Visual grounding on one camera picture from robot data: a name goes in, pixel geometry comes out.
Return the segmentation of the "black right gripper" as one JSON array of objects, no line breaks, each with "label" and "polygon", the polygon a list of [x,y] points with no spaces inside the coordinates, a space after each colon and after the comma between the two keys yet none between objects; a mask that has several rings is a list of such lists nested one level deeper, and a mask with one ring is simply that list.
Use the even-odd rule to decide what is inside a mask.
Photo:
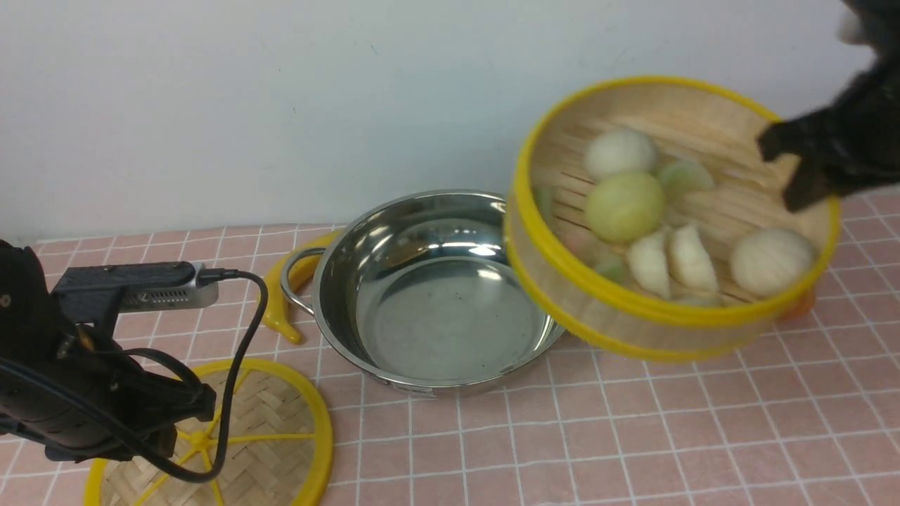
[{"label": "black right gripper", "polygon": [[841,38],[871,47],[875,60],[830,105],[769,125],[757,138],[766,162],[798,156],[783,190],[785,210],[799,214],[899,179],[899,4],[849,1]]}]

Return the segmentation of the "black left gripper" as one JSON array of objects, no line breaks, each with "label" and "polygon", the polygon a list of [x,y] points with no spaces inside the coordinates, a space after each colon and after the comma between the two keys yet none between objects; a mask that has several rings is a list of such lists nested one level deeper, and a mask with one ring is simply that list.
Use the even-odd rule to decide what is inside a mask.
[{"label": "black left gripper", "polygon": [[217,393],[167,353],[99,352],[65,335],[2,332],[2,434],[56,462],[173,457],[176,424],[209,422]]}]

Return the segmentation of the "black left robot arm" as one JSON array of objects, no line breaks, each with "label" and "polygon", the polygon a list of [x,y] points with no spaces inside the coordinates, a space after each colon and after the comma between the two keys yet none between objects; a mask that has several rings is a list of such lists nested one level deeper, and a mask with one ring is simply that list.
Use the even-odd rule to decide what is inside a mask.
[{"label": "black left robot arm", "polygon": [[123,313],[215,302],[218,288],[197,285],[199,270],[187,261],[70,268],[48,288],[34,250],[3,242],[2,358],[39,378],[2,372],[2,433],[41,444],[54,462],[133,458],[106,426],[49,393],[54,384],[170,458],[176,424],[212,420],[216,391],[167,353],[123,349],[115,329]]}]

